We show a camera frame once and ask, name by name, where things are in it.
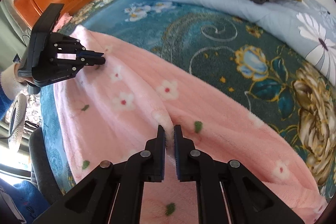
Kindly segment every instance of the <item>blue clothing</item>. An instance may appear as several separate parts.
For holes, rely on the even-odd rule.
[[[7,98],[0,83],[0,117],[5,115],[11,103],[12,101]],[[0,191],[12,198],[27,224],[31,224],[50,206],[39,190],[27,180],[12,186],[0,179]]]

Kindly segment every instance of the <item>person's hand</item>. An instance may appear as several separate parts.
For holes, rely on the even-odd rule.
[[[30,83],[34,83],[34,80],[32,77],[19,77],[18,75],[18,70],[20,68],[20,64],[19,63],[16,63],[14,65],[14,73],[15,73],[15,77],[16,77],[16,80],[19,82],[19,83],[26,83],[27,81],[30,82]]]

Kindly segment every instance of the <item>fleece blanket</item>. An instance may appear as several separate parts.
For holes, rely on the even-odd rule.
[[[257,24],[285,42],[336,85],[336,18],[316,0],[164,0],[195,4]]]
[[[165,180],[145,184],[140,222],[196,223],[195,184],[178,183],[171,156],[173,125],[181,124],[197,149],[214,160],[242,162],[305,223],[314,223],[322,213],[326,200],[305,163],[243,106],[117,38],[82,26],[72,36],[106,57],[104,66],[86,67],[76,78],[54,85],[64,149],[76,182],[102,160],[118,163],[143,150],[160,124],[167,138]]]

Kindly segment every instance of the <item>blue flower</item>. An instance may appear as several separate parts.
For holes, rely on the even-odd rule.
[[[245,45],[236,51],[237,70],[253,81],[262,81],[268,77],[265,54],[260,48]]]

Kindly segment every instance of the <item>bed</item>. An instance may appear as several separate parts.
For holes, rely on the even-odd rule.
[[[70,35],[77,25],[83,25],[115,36],[173,63],[246,107],[256,123],[268,124],[307,162],[320,194],[328,202],[331,200],[336,192],[335,147],[325,151],[328,156],[322,171],[309,165],[313,152],[302,144],[300,127],[306,122],[305,126],[310,125],[309,134],[321,137],[321,117],[302,119],[302,113],[308,110],[300,104],[299,97],[307,93],[295,82],[322,91],[323,108],[332,111],[334,87],[296,51],[259,24],[234,13],[171,0],[16,0],[14,4],[32,26],[51,2],[64,2],[62,13],[72,16],[61,33]],[[306,3],[318,13],[324,11],[314,0]],[[41,90],[42,128],[50,166],[62,193],[66,193],[75,181],[63,147],[53,92],[52,85]],[[318,105],[312,107],[314,113],[320,111]],[[336,128],[331,123],[328,126],[334,133]]]

